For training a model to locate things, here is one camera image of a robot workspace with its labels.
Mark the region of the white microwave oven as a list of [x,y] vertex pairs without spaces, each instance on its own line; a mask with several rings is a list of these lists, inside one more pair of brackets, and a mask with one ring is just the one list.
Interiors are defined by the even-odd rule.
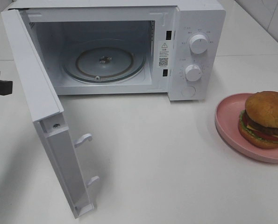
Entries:
[[[29,19],[29,34],[57,95],[167,93],[170,100],[202,100],[225,19],[216,0],[18,0],[17,9]],[[204,34],[205,52],[191,52],[189,40]],[[63,51],[98,39],[119,39],[141,46],[142,70],[112,83],[86,83],[72,78],[62,66]],[[198,81],[186,80],[185,69],[199,65]],[[186,98],[181,91],[194,86]]]

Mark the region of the white microwave door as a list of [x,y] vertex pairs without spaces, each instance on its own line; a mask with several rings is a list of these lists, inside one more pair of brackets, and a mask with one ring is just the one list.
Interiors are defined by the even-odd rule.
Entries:
[[76,155],[76,148],[91,141],[92,135],[86,133],[72,141],[64,109],[29,34],[27,15],[11,9],[1,16],[32,122],[70,209],[78,218],[94,209],[88,186],[99,177],[85,181]]

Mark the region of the glass turntable plate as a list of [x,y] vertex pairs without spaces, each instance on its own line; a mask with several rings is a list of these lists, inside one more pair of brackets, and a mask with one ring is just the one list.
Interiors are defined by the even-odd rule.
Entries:
[[117,82],[140,72],[146,62],[141,46],[119,39],[98,39],[67,47],[61,58],[64,71],[86,83]]

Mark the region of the pink plate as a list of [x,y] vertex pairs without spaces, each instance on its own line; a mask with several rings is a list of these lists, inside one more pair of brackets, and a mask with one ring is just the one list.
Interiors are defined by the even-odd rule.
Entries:
[[239,115],[251,93],[237,93],[222,99],[215,110],[215,125],[220,136],[236,151],[257,161],[278,163],[278,148],[262,149],[252,145],[239,132]]

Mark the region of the white upper power knob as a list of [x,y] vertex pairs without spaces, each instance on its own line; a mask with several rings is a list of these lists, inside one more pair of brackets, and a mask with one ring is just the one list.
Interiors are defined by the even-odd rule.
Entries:
[[195,34],[189,40],[190,50],[195,54],[205,52],[209,45],[209,40],[204,34]]

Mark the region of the white timer knob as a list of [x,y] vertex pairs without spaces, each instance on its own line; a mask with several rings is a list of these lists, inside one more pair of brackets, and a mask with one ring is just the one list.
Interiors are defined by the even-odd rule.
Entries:
[[202,70],[199,65],[191,64],[185,69],[185,77],[187,81],[198,81],[202,76]]

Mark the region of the burger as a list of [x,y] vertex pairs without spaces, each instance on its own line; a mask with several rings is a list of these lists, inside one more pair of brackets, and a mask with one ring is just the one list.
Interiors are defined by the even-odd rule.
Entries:
[[254,93],[244,106],[238,122],[240,134],[256,147],[278,148],[278,92]]

